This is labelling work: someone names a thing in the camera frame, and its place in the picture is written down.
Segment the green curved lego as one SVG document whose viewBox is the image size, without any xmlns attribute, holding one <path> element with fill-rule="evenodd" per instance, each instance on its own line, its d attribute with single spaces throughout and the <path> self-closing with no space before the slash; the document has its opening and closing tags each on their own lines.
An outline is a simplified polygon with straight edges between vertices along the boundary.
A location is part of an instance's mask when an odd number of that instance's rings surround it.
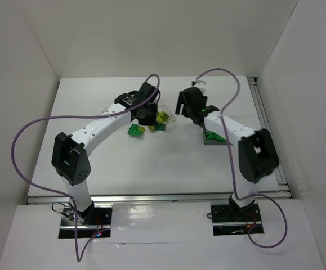
<svg viewBox="0 0 326 270">
<path fill-rule="evenodd" d="M 158 123 L 154 126 L 154 129 L 156 131 L 165 131 L 166 130 L 166 125 L 163 123 Z"/>
</svg>

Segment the green L-shaped lego plate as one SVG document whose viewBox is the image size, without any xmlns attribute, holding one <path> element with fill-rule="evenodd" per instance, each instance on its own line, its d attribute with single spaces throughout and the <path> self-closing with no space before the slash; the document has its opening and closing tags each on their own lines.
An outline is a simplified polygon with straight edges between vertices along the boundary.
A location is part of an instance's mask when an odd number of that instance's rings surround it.
<svg viewBox="0 0 326 270">
<path fill-rule="evenodd" d="M 139 130 L 139 125 L 138 125 L 138 124 L 131 124 L 131 126 L 130 126 L 129 129 L 128 129 L 127 134 L 128 134 L 129 136 L 132 136 L 132 137 L 140 137 L 140 136 L 142 136 L 144 133 L 142 133 L 142 132 Z"/>
</svg>

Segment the dark grey translucent container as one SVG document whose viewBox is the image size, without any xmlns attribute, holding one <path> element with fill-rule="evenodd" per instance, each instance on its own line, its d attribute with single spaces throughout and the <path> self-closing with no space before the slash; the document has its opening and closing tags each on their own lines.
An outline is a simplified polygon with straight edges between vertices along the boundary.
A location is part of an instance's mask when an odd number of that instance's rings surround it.
<svg viewBox="0 0 326 270">
<path fill-rule="evenodd" d="M 227 140 L 214 132 L 204 129 L 203 143 L 204 145 L 226 145 Z"/>
</svg>

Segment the lime square lego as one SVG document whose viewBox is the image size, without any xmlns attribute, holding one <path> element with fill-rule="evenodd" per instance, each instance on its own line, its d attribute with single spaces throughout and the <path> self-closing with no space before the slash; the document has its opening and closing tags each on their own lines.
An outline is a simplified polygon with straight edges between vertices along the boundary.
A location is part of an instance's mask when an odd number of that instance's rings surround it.
<svg viewBox="0 0 326 270">
<path fill-rule="evenodd" d="M 161 111 L 158 114 L 158 120 L 160 122 L 167 122 L 169 120 L 169 118 L 170 118 L 170 116 L 164 111 Z"/>
</svg>

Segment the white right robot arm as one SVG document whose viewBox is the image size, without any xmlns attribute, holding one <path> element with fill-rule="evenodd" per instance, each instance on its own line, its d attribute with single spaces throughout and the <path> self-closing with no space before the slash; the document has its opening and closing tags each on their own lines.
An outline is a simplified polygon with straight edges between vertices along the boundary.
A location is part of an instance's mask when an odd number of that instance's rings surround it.
<svg viewBox="0 0 326 270">
<path fill-rule="evenodd" d="M 228 203 L 232 215 L 238 216 L 252 207 L 261 182 L 279 166 L 278 154 L 267 129 L 246 127 L 206 102 L 201 89 L 190 87 L 179 92 L 175 113 L 227 141 L 233 168 L 233 194 Z"/>
</svg>

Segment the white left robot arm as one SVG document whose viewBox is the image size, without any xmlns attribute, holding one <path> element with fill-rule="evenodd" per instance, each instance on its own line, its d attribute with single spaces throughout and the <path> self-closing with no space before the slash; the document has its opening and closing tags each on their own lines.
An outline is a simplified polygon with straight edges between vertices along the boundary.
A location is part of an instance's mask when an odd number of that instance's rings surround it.
<svg viewBox="0 0 326 270">
<path fill-rule="evenodd" d="M 89 156 L 105 139 L 121 127 L 138 120 L 140 125 L 157 123 L 157 107 L 160 91 L 144 82 L 137 91 L 119 95 L 112 105 L 103 111 L 102 118 L 93 120 L 72 134 L 59 133 L 55 137 L 52 166 L 66 185 L 73 210 L 83 220 L 94 212 L 87 178 L 91 172 Z"/>
</svg>

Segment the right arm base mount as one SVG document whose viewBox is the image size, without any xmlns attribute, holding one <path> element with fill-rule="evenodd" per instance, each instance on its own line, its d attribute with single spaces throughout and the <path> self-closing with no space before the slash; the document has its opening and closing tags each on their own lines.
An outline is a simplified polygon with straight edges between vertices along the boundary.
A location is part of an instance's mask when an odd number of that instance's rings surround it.
<svg viewBox="0 0 326 270">
<path fill-rule="evenodd" d="M 251 203 L 247 209 L 234 212 L 229 204 L 212 204 L 206 217 L 212 221 L 214 236 L 264 234 L 264 227 L 258 203 Z"/>
</svg>

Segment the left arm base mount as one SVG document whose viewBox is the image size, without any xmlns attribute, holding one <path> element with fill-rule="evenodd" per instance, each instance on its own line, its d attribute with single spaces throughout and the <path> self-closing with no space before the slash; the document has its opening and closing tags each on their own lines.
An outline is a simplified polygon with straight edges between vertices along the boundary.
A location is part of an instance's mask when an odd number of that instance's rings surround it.
<svg viewBox="0 0 326 270">
<path fill-rule="evenodd" d="M 73 209 L 61 202 L 54 202 L 51 210 L 60 214 L 59 239 L 73 239 L 75 237 L 75 215 Z M 113 207 L 111 205 L 98 205 L 86 220 L 78 217 L 77 238 L 88 239 L 95 235 L 96 238 L 110 238 L 111 219 Z"/>
</svg>

